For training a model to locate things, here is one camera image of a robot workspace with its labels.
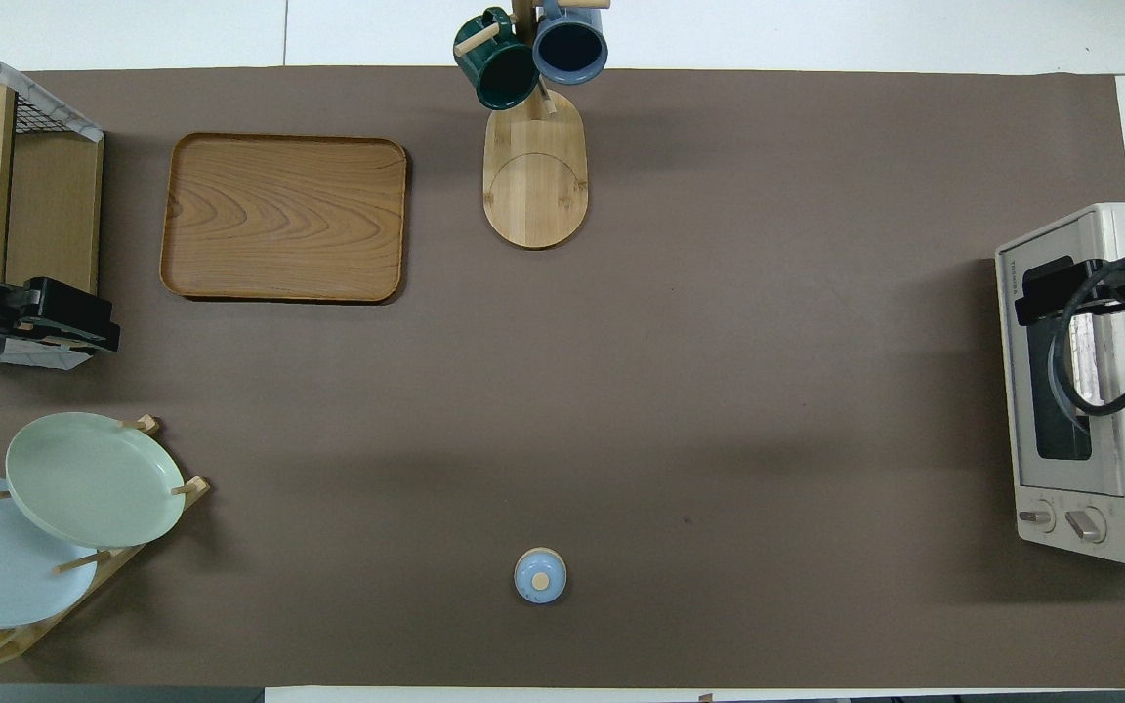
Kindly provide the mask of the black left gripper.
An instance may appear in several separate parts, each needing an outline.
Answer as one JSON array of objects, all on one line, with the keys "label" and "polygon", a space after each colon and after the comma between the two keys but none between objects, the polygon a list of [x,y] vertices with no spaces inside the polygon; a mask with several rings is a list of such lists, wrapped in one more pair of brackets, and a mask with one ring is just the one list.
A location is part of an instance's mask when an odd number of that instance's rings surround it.
[{"label": "black left gripper", "polygon": [[51,277],[0,283],[0,354],[9,342],[119,352],[120,325],[112,303]]}]

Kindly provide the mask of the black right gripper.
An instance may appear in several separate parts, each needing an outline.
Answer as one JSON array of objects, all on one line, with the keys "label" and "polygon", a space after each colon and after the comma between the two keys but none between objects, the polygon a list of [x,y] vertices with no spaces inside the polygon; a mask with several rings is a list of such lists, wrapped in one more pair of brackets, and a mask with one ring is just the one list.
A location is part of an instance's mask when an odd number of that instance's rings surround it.
[{"label": "black right gripper", "polygon": [[1066,301],[1106,260],[1058,256],[1048,263],[1032,267],[1022,274],[1022,297],[1015,300],[1018,324],[1030,326],[1045,317],[1063,314]]}]

